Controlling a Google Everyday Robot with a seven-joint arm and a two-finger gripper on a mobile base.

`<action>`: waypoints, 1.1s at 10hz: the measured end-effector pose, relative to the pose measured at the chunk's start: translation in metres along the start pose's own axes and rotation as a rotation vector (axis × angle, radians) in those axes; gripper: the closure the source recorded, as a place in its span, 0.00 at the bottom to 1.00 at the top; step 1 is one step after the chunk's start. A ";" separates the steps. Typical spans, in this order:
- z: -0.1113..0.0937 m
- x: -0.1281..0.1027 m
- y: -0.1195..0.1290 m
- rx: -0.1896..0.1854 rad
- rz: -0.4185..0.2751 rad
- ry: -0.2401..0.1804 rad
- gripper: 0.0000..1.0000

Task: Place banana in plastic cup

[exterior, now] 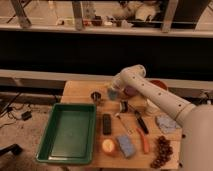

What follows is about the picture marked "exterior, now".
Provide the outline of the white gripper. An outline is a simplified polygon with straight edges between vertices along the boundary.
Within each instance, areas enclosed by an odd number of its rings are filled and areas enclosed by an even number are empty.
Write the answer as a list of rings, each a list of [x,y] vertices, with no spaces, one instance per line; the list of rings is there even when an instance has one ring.
[[[119,92],[124,88],[124,82],[119,75],[116,75],[107,88],[107,94],[110,100],[115,100]]]

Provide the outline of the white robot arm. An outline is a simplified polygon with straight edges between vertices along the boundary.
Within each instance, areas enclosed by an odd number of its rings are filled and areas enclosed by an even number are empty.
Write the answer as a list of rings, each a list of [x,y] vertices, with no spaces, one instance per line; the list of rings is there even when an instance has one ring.
[[[149,82],[145,75],[143,65],[126,67],[113,77],[110,88],[133,87],[182,127],[179,171],[213,171],[213,105],[194,105]]]

